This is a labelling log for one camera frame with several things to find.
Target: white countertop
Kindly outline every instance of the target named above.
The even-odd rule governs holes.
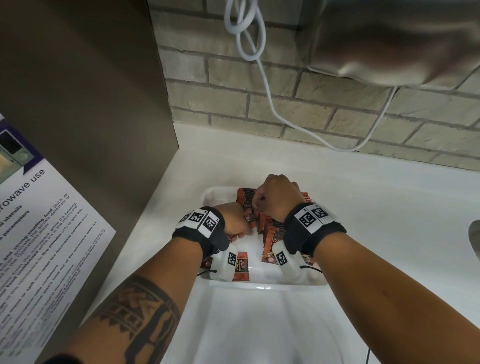
[[[179,123],[175,128],[180,150],[90,312],[169,241],[175,223],[200,206],[207,188],[257,187],[269,173],[283,173],[339,216],[353,238],[480,326],[480,262],[468,242],[468,227],[480,218],[480,173]],[[216,335],[228,340],[215,341]],[[256,342],[273,351],[297,350],[301,355],[292,358],[300,355],[299,363],[321,355],[326,363],[363,364],[367,353],[328,286],[293,294],[211,287],[197,279],[163,362],[224,363],[225,355],[238,355],[232,342],[249,353],[243,359],[264,355]],[[286,342],[295,344],[289,349]]]

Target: white tray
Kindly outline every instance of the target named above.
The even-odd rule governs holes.
[[[205,190],[202,194],[203,206],[216,206],[227,202],[233,202],[237,199],[238,187],[229,186],[214,186]],[[296,281],[287,281],[282,275],[280,267],[276,264],[262,262],[262,255],[264,251],[262,235],[259,235],[254,229],[252,236],[245,236],[237,239],[234,244],[237,246],[239,252],[248,253],[248,270],[250,274],[249,282],[219,282],[210,280],[207,275],[200,276],[207,279],[214,285],[227,285],[243,288],[256,289],[288,289],[292,286],[308,287],[308,286],[324,286],[327,282],[322,273],[313,269],[303,269],[302,276]]]

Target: forearm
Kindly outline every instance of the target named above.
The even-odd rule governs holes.
[[[102,303],[64,352],[84,364],[159,363],[201,260],[198,243],[172,239]]]
[[[326,280],[383,364],[480,363],[480,330],[344,233],[315,249]]]

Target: wristband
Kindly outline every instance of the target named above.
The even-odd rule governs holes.
[[[182,217],[175,225],[172,238],[181,237],[198,242],[206,258],[218,251],[228,249],[230,241],[224,229],[225,220],[220,211],[214,207],[205,206]]]
[[[292,255],[300,251],[312,256],[325,236],[339,231],[347,232],[330,211],[310,202],[297,205],[287,215],[284,224],[287,231],[283,241]]]

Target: countertop backsplash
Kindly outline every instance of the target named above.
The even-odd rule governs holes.
[[[256,63],[240,57],[225,30],[224,0],[149,5],[175,122],[320,144],[273,116]],[[389,89],[306,70],[295,45],[301,1],[259,0],[259,7],[277,112],[340,148],[358,144]],[[256,27],[251,34],[256,39]],[[399,89],[360,152],[480,171],[480,71],[454,91]]]

